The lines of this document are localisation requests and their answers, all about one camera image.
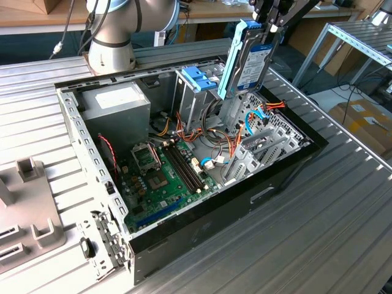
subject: motherboard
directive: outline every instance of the motherboard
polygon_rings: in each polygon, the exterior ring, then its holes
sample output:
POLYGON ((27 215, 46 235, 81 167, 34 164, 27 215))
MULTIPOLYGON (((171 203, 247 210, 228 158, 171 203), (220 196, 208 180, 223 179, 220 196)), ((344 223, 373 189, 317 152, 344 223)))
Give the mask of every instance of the motherboard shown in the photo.
POLYGON ((121 195, 129 209, 125 223, 136 232, 191 203, 209 196, 218 187, 205 172, 197 174, 185 142, 167 146, 136 146, 121 156, 121 195))

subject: pci slot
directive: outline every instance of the pci slot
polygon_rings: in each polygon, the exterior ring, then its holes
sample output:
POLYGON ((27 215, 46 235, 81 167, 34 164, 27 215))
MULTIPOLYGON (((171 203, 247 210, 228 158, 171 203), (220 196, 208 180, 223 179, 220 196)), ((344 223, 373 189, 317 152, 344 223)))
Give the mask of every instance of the pci slot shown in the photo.
POLYGON ((149 224, 149 223, 151 223, 151 222, 157 221, 158 219, 160 219, 160 218, 163 217, 164 215, 166 215, 166 214, 168 214, 168 213, 170 213, 170 212, 176 210, 177 207, 178 207, 178 205, 179 205, 183 200, 184 200, 184 199, 181 198, 181 199, 177 200, 176 202, 174 202, 173 204, 171 204, 171 205, 165 207, 164 209, 162 209, 162 210, 160 210, 160 211, 158 211, 158 212, 156 212, 156 213, 154 213, 154 214, 152 214, 152 215, 150 215, 150 216, 148 216, 148 217, 145 217, 144 219, 138 221, 138 222, 136 223, 136 226, 137 226, 137 227, 142 227, 142 226, 147 225, 147 224, 149 224))

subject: slot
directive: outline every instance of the slot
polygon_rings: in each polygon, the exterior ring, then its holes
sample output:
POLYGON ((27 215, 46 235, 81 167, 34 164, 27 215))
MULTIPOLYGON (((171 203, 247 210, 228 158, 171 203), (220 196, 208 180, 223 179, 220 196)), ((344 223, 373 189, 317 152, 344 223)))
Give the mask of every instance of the slot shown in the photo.
POLYGON ((136 223, 136 226, 137 226, 137 227, 142 227, 142 226, 147 225, 147 224, 149 224, 149 223, 151 223, 151 222, 157 221, 158 219, 160 219, 160 218, 163 217, 164 215, 166 215, 166 214, 168 214, 168 213, 170 213, 170 212, 176 210, 177 207, 178 207, 178 205, 179 205, 183 200, 184 200, 184 199, 181 198, 181 199, 177 200, 175 203, 173 203, 173 204, 171 204, 171 205, 165 207, 164 209, 158 211, 157 213, 154 213, 154 214, 152 214, 152 215, 150 215, 150 216, 148 216, 148 217, 145 217, 144 219, 138 221, 138 222, 136 223))
POLYGON ((23 231, 18 225, 6 228, 5 230, 0 232, 0 245, 12 241, 13 239, 18 238, 22 234, 23 231))
POLYGON ((197 189, 203 188, 203 183, 186 163, 183 156, 175 146, 166 147, 164 149, 164 154, 170 161, 178 176, 185 183, 188 190, 194 194, 196 193, 197 189))
POLYGON ((0 251, 0 265, 5 265, 6 263, 12 262, 26 254, 27 250, 22 243, 8 247, 0 251))

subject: blue plastic bracket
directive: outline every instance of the blue plastic bracket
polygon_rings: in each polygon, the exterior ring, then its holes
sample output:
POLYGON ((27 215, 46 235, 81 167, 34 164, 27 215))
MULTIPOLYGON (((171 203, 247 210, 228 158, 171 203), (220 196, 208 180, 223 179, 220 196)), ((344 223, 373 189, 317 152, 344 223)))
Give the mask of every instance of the blue plastic bracket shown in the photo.
POLYGON ((182 69, 181 72, 199 91, 205 91, 217 87, 217 83, 210 81, 205 73, 195 66, 186 67, 185 69, 182 69))

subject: red wire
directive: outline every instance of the red wire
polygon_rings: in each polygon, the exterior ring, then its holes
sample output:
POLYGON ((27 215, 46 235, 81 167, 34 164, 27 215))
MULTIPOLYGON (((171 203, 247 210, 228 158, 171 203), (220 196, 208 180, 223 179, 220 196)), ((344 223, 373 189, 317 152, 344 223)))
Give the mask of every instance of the red wire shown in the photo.
POLYGON ((109 143, 109 141, 104 136, 98 135, 98 138, 105 141, 105 143, 108 145, 108 147, 110 149, 111 155, 113 156, 113 162, 115 163, 115 176, 116 176, 116 180, 117 180, 117 161, 116 161, 115 151, 111 147, 111 144, 109 143))

